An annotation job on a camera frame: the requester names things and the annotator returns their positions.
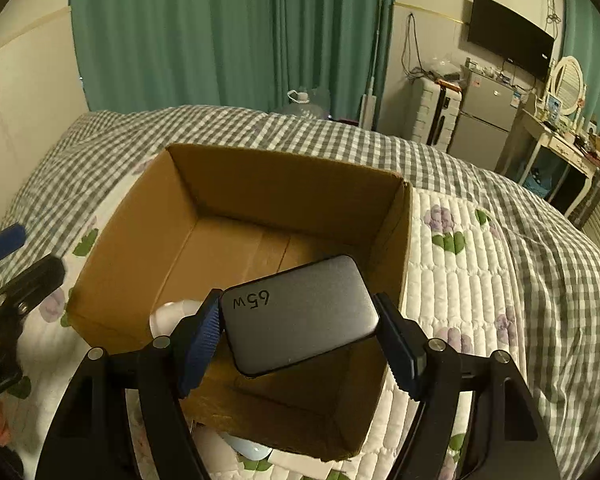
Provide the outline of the white plastic bottle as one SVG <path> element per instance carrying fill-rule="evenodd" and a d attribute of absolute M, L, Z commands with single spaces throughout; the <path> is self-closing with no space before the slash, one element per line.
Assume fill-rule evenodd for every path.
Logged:
<path fill-rule="evenodd" d="M 183 318 L 194 315 L 201 306 L 198 300 L 172 301 L 158 307 L 149 315 L 149 329 L 154 338 L 170 336 Z"/>

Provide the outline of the dark grey 65W charger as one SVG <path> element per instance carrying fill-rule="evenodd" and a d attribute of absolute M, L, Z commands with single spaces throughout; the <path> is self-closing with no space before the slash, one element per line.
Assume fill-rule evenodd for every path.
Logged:
<path fill-rule="evenodd" d="M 220 306 L 236 368 L 248 377 L 362 340 L 378 324 L 362 274 L 346 255 L 229 288 Z"/>

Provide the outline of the white floral quilt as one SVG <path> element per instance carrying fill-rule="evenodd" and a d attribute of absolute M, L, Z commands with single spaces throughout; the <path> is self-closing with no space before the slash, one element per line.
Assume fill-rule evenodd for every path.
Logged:
<path fill-rule="evenodd" d="M 70 290 L 99 235 L 143 172 L 143 165 L 135 166 L 81 224 L 65 255 L 65 283 L 36 309 L 20 338 L 23 380 L 3 400 L 26 474 L 35 472 L 54 411 L 86 350 L 68 324 Z M 469 200 L 423 190 L 412 194 L 411 217 L 401 311 L 427 335 L 458 351 L 487 356 L 503 349 L 524 364 L 524 307 L 500 224 Z M 385 478 L 415 408 L 386 376 L 362 450 L 334 462 L 326 479 Z M 218 430 L 195 424 L 193 437 L 215 479 L 309 479 L 267 460 L 247 460 Z"/>

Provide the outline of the light blue oval case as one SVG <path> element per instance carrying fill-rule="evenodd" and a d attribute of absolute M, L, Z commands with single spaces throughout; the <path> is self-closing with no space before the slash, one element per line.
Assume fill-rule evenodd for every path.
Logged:
<path fill-rule="evenodd" d="M 266 460 L 272 453 L 272 448 L 260 443 L 234 437 L 226 432 L 221 432 L 220 436 L 236 453 L 252 462 Z"/>

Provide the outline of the grey checkered blanket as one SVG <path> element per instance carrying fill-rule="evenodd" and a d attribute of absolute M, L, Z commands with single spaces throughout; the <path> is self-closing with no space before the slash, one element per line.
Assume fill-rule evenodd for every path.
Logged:
<path fill-rule="evenodd" d="M 501 226 L 524 307 L 521 364 L 560 473 L 577 479 L 600 454 L 600 250 L 511 180 L 420 144 L 338 122 L 209 105 L 79 117 L 46 153 L 4 217 L 27 241 L 0 262 L 0 286 L 52 252 L 137 165 L 172 143 L 216 144 L 355 162 L 400 174 L 414 191 L 469 200 Z"/>

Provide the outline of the white square charger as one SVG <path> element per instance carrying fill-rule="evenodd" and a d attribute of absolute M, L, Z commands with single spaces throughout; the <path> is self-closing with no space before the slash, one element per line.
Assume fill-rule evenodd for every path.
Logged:
<path fill-rule="evenodd" d="M 335 465 L 332 460 L 323 462 L 318 458 L 279 450 L 272 451 L 266 460 L 274 466 L 285 468 L 295 474 L 301 474 L 302 477 L 318 480 L 325 480 L 332 470 L 332 466 Z"/>

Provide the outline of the brown cardboard box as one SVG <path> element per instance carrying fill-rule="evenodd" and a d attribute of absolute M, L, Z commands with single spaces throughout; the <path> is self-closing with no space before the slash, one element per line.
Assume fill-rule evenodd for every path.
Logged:
<path fill-rule="evenodd" d="M 100 232 L 68 302 L 71 326 L 112 353 L 143 348 L 170 301 L 336 255 L 372 292 L 399 301 L 410 250 L 411 185 L 330 159 L 178 144 L 166 148 Z M 221 341 L 183 402 L 194 422 L 321 460 L 361 452 L 387 363 L 373 339 L 260 378 Z"/>

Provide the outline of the white mop pole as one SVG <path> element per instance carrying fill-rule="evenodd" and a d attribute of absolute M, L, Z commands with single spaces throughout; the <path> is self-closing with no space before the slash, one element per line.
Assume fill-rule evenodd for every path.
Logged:
<path fill-rule="evenodd" d="M 381 15 L 382 0 L 378 0 L 374 46 L 372 51 L 372 60 L 370 61 L 370 72 L 368 73 L 367 77 L 365 93 L 362 95 L 360 117 L 358 118 L 358 125 L 365 130 L 370 130 L 370 128 L 372 128 L 375 117 L 376 96 L 374 89 L 381 28 Z"/>

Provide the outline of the white dressing table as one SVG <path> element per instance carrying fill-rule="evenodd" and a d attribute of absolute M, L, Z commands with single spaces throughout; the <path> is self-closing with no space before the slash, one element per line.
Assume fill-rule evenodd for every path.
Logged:
<path fill-rule="evenodd" d="M 564 216 L 569 219 L 590 194 L 598 167 L 592 159 L 586 157 L 584 151 L 573 143 L 569 144 L 563 136 L 547 128 L 544 122 L 540 122 L 535 115 L 522 106 L 517 110 L 494 171 L 523 185 L 543 150 L 566 165 L 558 181 L 545 197 L 549 202 L 559 193 L 570 170 L 577 171 L 583 176 L 578 194 L 573 197 L 564 212 Z"/>

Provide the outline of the white suitcase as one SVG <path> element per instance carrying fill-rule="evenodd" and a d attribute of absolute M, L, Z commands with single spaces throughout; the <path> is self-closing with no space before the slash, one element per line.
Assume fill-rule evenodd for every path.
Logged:
<path fill-rule="evenodd" d="M 462 90 L 456 84 L 420 78 L 412 83 L 407 116 L 408 138 L 446 153 L 455 129 Z"/>

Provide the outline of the grey small refrigerator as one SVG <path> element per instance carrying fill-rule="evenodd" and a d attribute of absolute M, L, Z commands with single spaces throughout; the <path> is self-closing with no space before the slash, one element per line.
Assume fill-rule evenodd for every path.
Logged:
<path fill-rule="evenodd" d="M 518 104 L 511 86 L 470 70 L 448 154 L 494 170 L 513 127 Z"/>

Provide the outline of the clear water jug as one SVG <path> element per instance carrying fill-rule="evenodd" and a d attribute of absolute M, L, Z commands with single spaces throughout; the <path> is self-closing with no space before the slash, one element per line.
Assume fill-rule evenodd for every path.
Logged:
<path fill-rule="evenodd" d="M 282 115 L 298 116 L 306 119 L 329 118 L 330 95 L 322 88 L 311 90 L 289 90 L 288 103 L 279 111 Z"/>

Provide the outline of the green curtain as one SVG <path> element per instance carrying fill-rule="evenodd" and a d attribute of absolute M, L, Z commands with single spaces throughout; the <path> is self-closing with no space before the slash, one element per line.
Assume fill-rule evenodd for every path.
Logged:
<path fill-rule="evenodd" d="M 378 0 L 69 0 L 91 110 L 183 104 L 272 112 L 289 90 L 329 92 L 355 119 L 365 93 Z M 374 93 L 385 81 L 393 0 L 382 0 Z"/>

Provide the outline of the white oval mirror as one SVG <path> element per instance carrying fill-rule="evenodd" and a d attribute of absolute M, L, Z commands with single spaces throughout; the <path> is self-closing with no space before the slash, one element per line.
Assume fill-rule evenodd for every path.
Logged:
<path fill-rule="evenodd" d="M 548 95 L 560 102 L 560 114 L 573 114 L 583 102 L 585 82 L 579 61 L 572 55 L 563 56 L 552 68 Z"/>

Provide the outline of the green curtain right window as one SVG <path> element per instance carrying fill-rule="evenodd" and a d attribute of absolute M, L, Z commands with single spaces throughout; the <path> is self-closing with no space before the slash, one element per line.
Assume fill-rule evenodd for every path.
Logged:
<path fill-rule="evenodd" d="M 583 115 L 595 117 L 600 132 L 600 12 L 591 0 L 564 0 L 562 54 L 581 65 L 586 90 Z"/>

